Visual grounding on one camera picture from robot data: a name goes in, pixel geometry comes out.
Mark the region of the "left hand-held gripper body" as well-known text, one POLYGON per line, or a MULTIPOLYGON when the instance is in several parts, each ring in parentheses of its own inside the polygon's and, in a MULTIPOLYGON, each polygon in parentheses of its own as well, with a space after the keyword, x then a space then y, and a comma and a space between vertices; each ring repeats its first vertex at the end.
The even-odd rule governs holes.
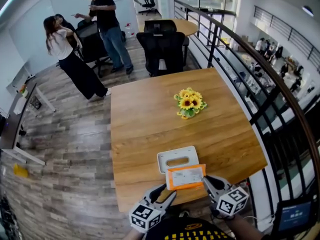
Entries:
POLYGON ((146 233, 161 221, 163 215, 163 204, 151 203, 150 198, 144 197, 130 210, 129 222, 138 232, 146 233))

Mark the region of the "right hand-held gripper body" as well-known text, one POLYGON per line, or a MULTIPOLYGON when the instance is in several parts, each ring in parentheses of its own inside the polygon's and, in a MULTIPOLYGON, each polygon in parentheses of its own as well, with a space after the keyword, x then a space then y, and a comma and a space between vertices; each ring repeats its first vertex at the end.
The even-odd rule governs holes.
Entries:
POLYGON ((221 195, 213 208, 222 216, 231 217, 243 210, 249 199, 249 194, 242 188, 236 187, 221 195))

